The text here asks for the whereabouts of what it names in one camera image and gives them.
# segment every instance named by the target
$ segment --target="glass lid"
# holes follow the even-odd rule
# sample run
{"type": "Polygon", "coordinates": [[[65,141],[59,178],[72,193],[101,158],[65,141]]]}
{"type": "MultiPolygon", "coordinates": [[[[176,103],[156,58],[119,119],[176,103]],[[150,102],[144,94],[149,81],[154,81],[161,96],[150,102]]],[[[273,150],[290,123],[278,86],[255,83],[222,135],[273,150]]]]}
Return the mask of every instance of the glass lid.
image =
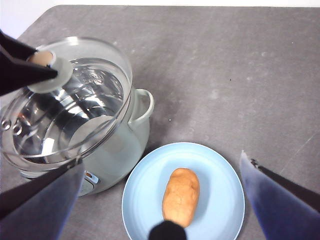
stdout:
{"type": "Polygon", "coordinates": [[[86,154],[112,134],[127,111],[130,63],[113,45],[91,38],[68,37],[37,49],[69,61],[72,75],[50,92],[18,91],[1,111],[1,152],[36,164],[86,154]]]}

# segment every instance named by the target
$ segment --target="plate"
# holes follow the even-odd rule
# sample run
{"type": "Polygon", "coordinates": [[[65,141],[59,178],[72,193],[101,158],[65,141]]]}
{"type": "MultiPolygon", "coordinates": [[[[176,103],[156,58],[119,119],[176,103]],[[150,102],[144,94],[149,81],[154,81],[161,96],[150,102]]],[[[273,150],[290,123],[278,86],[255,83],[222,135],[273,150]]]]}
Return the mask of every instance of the plate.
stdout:
{"type": "Polygon", "coordinates": [[[122,196],[122,219],[131,240],[148,239],[161,223],[162,200],[171,173],[193,170],[200,183],[192,223],[185,228],[188,240],[234,240],[245,215],[241,182],[231,165],[214,150],[191,142],[157,148],[131,172],[122,196]]]}

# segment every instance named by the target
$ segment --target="lid knob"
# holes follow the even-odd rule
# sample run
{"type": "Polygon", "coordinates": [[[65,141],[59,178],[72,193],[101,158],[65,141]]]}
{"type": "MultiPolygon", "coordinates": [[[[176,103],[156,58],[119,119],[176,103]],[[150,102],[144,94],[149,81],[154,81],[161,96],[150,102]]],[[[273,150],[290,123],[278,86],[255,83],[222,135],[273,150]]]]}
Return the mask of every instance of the lid knob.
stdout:
{"type": "Polygon", "coordinates": [[[72,64],[68,60],[57,57],[52,51],[37,51],[27,61],[45,67],[48,66],[58,72],[55,78],[27,86],[32,92],[38,94],[49,93],[62,87],[69,81],[74,71],[72,64]]]}

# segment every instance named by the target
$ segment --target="table surface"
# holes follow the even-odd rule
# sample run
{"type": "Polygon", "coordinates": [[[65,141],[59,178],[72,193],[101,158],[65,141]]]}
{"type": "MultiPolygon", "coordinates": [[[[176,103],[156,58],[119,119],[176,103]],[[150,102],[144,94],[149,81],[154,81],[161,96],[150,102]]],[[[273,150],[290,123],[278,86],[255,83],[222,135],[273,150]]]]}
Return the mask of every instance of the table surface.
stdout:
{"type": "MultiPolygon", "coordinates": [[[[200,143],[239,174],[244,149],[320,192],[319,8],[57,6],[19,39],[38,46],[68,36],[108,41],[129,57],[134,86],[155,98],[145,153],[200,143]]],[[[1,191],[24,182],[4,160],[0,176],[1,191]]],[[[79,198],[60,239],[128,239],[124,186],[79,198]]],[[[248,200],[238,239],[264,239],[248,200]]]]}

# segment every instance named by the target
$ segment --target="cooking pot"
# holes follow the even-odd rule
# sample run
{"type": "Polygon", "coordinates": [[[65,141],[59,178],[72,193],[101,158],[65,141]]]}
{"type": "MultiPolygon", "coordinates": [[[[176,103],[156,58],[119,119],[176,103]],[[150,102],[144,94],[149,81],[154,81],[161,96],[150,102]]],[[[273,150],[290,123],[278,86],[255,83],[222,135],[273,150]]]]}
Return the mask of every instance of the cooking pot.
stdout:
{"type": "Polygon", "coordinates": [[[67,37],[37,49],[52,54],[57,79],[20,89],[2,111],[1,152],[27,179],[82,158],[79,195],[101,192],[139,161],[154,98],[132,86],[127,57],[110,43],[67,37]]]}

